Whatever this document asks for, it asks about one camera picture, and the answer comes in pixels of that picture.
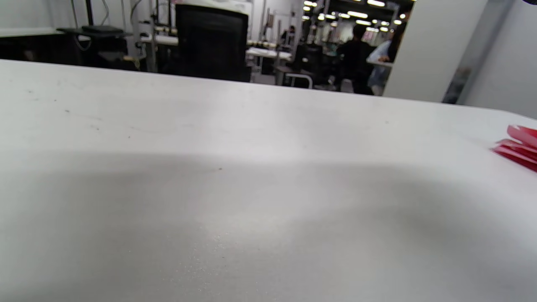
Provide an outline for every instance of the ceiling light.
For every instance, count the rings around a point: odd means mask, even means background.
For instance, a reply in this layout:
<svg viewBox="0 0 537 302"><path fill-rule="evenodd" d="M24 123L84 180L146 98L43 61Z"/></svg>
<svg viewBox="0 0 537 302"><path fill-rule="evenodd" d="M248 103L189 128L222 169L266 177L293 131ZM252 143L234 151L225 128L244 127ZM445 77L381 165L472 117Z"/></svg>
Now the ceiling light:
<svg viewBox="0 0 537 302"><path fill-rule="evenodd" d="M367 3L371 5L380 6L380 7L384 7L386 5L386 3L382 1L377 1L377 0L367 0Z"/></svg>
<svg viewBox="0 0 537 302"><path fill-rule="evenodd" d="M371 25L371 22L368 22L368 21L363 21L363 20L356 20L356 24L361 24L361 25Z"/></svg>
<svg viewBox="0 0 537 302"><path fill-rule="evenodd" d="M358 18L367 18L367 14L366 13L361 13L361 12L355 12L355 11L350 11L350 12L347 12L348 15L351 15L351 16L354 16L354 17L358 17Z"/></svg>

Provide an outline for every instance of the table surface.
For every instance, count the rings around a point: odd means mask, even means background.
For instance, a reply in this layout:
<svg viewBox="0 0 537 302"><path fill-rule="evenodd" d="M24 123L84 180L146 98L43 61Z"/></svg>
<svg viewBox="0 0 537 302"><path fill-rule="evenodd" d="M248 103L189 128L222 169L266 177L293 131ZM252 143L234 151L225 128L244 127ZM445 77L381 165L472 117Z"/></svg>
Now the table surface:
<svg viewBox="0 0 537 302"><path fill-rule="evenodd" d="M140 40L144 43L151 43L152 38L153 35L149 34L148 37L140 37ZM160 45L178 46L179 38L158 34L155 36L155 42Z"/></svg>
<svg viewBox="0 0 537 302"><path fill-rule="evenodd" d="M128 37L132 35L131 33L127 33L127 32L117 32L117 33L89 32L89 31L83 30L82 28L57 28L56 30L62 33L66 33L66 34L83 35L83 36L94 38L94 39L124 38L124 37Z"/></svg>
<svg viewBox="0 0 537 302"><path fill-rule="evenodd" d="M251 47L246 51L247 55L253 55L253 56L262 56L262 57L271 57L275 58L278 53L276 51L273 51L271 49L262 49L262 48L256 48ZM280 52L280 58L284 60L290 60L293 54L288 52Z"/></svg>
<svg viewBox="0 0 537 302"><path fill-rule="evenodd" d="M373 65L378 65L378 66L383 66L383 67L388 67L388 68L392 68L394 66L394 64L390 63L390 62L380 62L380 61L367 60L367 63L373 64Z"/></svg>
<svg viewBox="0 0 537 302"><path fill-rule="evenodd" d="M0 61L1 301L535 301L507 112Z"/></svg>

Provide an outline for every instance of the man in black shirt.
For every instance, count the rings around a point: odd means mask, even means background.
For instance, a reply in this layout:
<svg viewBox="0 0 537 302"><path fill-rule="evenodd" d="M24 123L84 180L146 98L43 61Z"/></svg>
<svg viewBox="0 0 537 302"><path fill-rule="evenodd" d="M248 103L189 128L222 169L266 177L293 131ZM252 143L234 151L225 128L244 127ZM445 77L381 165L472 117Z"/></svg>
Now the man in black shirt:
<svg viewBox="0 0 537 302"><path fill-rule="evenodd" d="M336 83L340 85L344 78L348 78L352 80L355 94L373 95L367 86L367 80L371 74L371 67L366 63L370 46L361 41L366 28L364 25L356 25L352 30L352 40L337 49L338 56L343 57L343 59L341 61L341 74L336 79Z"/></svg>

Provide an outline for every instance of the metal stand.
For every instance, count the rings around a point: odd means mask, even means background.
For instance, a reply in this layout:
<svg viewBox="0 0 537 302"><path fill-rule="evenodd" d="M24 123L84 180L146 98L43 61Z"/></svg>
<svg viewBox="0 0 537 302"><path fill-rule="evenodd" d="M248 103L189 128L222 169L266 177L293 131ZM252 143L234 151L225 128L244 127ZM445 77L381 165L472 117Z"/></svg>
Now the metal stand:
<svg viewBox="0 0 537 302"><path fill-rule="evenodd" d="M91 0L86 0L86 11L88 11L88 25L93 25L93 10L91 8Z"/></svg>

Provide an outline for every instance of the cable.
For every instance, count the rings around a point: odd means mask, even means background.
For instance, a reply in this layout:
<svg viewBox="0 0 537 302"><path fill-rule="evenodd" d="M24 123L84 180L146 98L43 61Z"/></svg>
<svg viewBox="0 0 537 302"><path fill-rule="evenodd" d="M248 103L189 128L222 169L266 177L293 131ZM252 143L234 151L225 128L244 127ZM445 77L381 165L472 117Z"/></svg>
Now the cable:
<svg viewBox="0 0 537 302"><path fill-rule="evenodd" d="M82 50L83 52L87 51L88 49L90 49L91 47L91 40L90 42L88 43L88 46L86 46L86 48L82 47L82 45L80 45L80 42L78 41L78 36L73 36L73 38L75 39L75 44L76 46L78 47L78 49Z"/></svg>
<svg viewBox="0 0 537 302"><path fill-rule="evenodd" d="M75 26L78 28L78 18L76 17L75 0L71 0L72 15L75 17Z"/></svg>
<svg viewBox="0 0 537 302"><path fill-rule="evenodd" d="M133 5L133 8L131 8L130 10L130 23L134 26L133 24L133 15L134 15L134 11L136 10L136 7L138 7L138 4L140 4L140 2L142 2L142 0L138 0L136 1L136 3L134 3Z"/></svg>
<svg viewBox="0 0 537 302"><path fill-rule="evenodd" d="M106 15L104 16L103 21L101 22L101 25L104 25L104 22L108 19L110 16L110 8L108 7L108 4L106 3L106 0L101 0L104 4L104 8L106 9Z"/></svg>

